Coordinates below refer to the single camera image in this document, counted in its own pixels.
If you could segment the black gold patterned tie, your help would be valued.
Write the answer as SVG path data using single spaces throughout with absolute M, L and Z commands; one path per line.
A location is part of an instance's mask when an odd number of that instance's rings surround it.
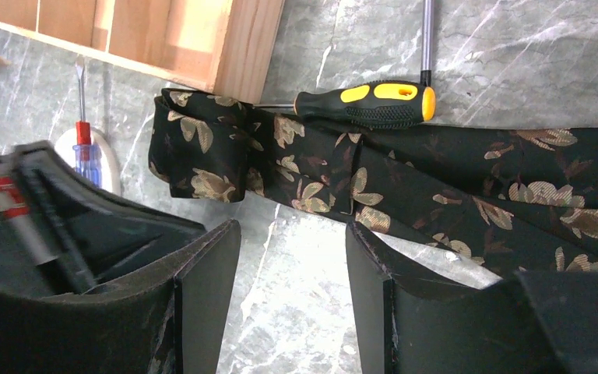
M 598 271 L 598 128 L 355 129 L 169 88 L 154 104 L 149 169 L 175 198 L 254 192 L 502 277 Z

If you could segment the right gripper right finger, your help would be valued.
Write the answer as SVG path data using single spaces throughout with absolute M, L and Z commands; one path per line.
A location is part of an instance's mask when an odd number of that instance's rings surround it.
M 365 373 L 598 373 L 598 273 L 517 273 L 481 290 L 348 224 Z

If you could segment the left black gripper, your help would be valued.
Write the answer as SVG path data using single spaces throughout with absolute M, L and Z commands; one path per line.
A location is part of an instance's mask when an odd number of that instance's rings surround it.
M 83 294 L 205 233 L 198 223 L 97 188 L 46 141 L 0 156 L 0 288 Z

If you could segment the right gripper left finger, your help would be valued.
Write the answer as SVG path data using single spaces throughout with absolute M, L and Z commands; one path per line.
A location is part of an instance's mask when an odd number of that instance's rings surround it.
M 88 294 L 0 291 L 0 373 L 214 373 L 240 248 L 228 220 Z

